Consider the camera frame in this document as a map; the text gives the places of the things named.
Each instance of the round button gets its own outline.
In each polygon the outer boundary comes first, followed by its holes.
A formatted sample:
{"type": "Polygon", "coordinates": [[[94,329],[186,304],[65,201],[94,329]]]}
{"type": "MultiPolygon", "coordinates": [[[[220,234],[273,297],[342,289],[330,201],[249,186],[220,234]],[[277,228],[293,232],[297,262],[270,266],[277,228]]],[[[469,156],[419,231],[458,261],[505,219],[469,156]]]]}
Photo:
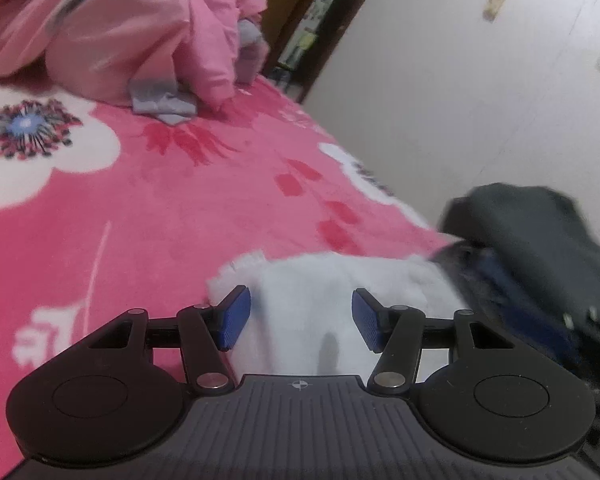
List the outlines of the round button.
{"type": "Polygon", "coordinates": [[[95,418],[115,412],[125,403],[127,395],[125,383],[113,377],[87,375],[60,384],[52,399],[65,415],[95,418]]]}
{"type": "Polygon", "coordinates": [[[474,397],[485,410],[512,417],[535,415],[549,403],[549,393],[542,384],[514,375],[480,381],[475,385],[474,397]]]}

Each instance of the floral blanket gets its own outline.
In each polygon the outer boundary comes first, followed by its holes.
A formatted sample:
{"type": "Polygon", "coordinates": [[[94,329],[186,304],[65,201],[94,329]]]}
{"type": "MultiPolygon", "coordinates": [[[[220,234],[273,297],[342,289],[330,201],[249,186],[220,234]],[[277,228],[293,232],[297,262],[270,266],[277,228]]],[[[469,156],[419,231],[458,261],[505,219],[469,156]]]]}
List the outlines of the floral blanket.
{"type": "Polygon", "coordinates": [[[45,85],[0,86],[0,477],[10,389],[120,312],[172,316],[254,251],[442,245],[264,79],[175,127],[45,85]]]}

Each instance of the white towel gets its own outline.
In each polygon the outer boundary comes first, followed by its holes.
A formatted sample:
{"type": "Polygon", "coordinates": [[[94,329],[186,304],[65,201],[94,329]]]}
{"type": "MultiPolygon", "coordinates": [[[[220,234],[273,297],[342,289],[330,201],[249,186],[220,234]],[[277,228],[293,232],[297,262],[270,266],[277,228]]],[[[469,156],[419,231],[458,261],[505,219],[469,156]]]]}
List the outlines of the white towel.
{"type": "MultiPolygon", "coordinates": [[[[427,317],[451,318],[465,308],[438,266],[422,256],[405,260],[306,254],[267,261],[247,254],[209,280],[217,304],[234,288],[251,291],[251,317],[230,354],[243,374],[349,375],[368,380],[378,354],[370,352],[351,317],[351,294],[365,287],[384,306],[406,304],[427,317]]],[[[448,351],[422,353],[418,381],[448,363],[448,351]]]]}

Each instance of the door frame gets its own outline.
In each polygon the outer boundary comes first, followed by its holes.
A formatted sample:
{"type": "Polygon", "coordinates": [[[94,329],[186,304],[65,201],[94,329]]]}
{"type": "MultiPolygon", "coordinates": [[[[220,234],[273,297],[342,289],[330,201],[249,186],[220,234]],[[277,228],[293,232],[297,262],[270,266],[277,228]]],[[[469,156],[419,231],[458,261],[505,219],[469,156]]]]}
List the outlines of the door frame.
{"type": "Polygon", "coordinates": [[[300,95],[298,97],[298,102],[300,104],[304,103],[304,100],[306,99],[307,95],[309,94],[311,88],[314,86],[314,83],[318,79],[318,76],[322,72],[322,69],[327,64],[327,61],[331,57],[331,54],[333,54],[333,51],[338,46],[338,43],[340,43],[340,40],[342,39],[342,37],[344,36],[344,33],[349,28],[349,25],[353,21],[353,18],[356,17],[358,11],[360,10],[360,7],[362,7],[362,5],[364,3],[365,3],[365,0],[357,0],[356,1],[356,4],[349,11],[346,19],[344,20],[342,25],[338,28],[338,33],[336,34],[336,37],[334,38],[334,40],[331,42],[330,47],[322,53],[322,55],[318,59],[318,62],[315,64],[314,68],[309,73],[307,82],[304,84],[304,86],[302,86],[302,92],[300,93],[300,95]]]}
{"type": "Polygon", "coordinates": [[[314,0],[298,0],[294,6],[291,14],[286,19],[282,30],[280,30],[280,34],[278,35],[276,42],[271,46],[267,60],[265,61],[261,70],[264,75],[269,75],[269,73],[276,67],[278,59],[280,56],[282,56],[282,53],[285,50],[286,44],[291,40],[296,28],[298,28],[298,25],[300,25],[300,22],[304,18],[306,12],[309,10],[309,7],[311,7],[313,1],[314,0]]]}
{"type": "MultiPolygon", "coordinates": [[[[277,65],[278,59],[280,58],[280,56],[282,56],[282,53],[284,52],[284,49],[286,48],[286,44],[291,40],[291,37],[293,36],[294,32],[296,31],[296,28],[298,28],[298,25],[304,18],[306,12],[309,10],[309,7],[311,6],[313,1],[314,0],[298,0],[298,3],[296,3],[294,10],[289,15],[288,19],[285,22],[285,25],[283,25],[283,27],[282,27],[282,30],[280,31],[280,34],[276,40],[276,43],[273,44],[273,46],[271,47],[269,55],[267,56],[267,60],[265,61],[264,66],[261,70],[261,72],[265,76],[269,75],[269,73],[277,65]]],[[[356,14],[358,13],[358,11],[360,10],[360,7],[362,7],[362,5],[364,3],[365,3],[365,0],[357,0],[356,1],[356,4],[350,10],[344,23],[340,27],[340,30],[338,31],[338,34],[334,38],[332,45],[330,46],[330,48],[328,50],[326,50],[323,53],[322,56],[320,56],[320,59],[318,60],[318,63],[316,64],[314,70],[312,70],[312,72],[309,74],[308,82],[302,87],[302,93],[300,94],[299,99],[298,99],[298,102],[300,104],[302,104],[304,102],[304,100],[306,99],[307,94],[309,93],[309,90],[311,90],[312,86],[315,83],[315,80],[318,79],[318,76],[320,75],[320,72],[322,72],[324,65],[327,63],[328,59],[331,57],[331,54],[333,53],[337,44],[340,42],[342,36],[344,35],[346,30],[349,28],[349,25],[353,21],[353,18],[356,17],[356,14]]]]}

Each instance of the doorway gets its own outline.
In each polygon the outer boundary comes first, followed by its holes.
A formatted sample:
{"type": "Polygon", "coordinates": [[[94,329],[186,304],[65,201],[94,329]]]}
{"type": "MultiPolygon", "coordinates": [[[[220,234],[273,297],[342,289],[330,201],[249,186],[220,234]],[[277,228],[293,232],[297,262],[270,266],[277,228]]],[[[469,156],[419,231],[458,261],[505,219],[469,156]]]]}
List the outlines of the doorway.
{"type": "Polygon", "coordinates": [[[263,74],[302,103],[364,1],[299,0],[271,43],[263,74]]]}

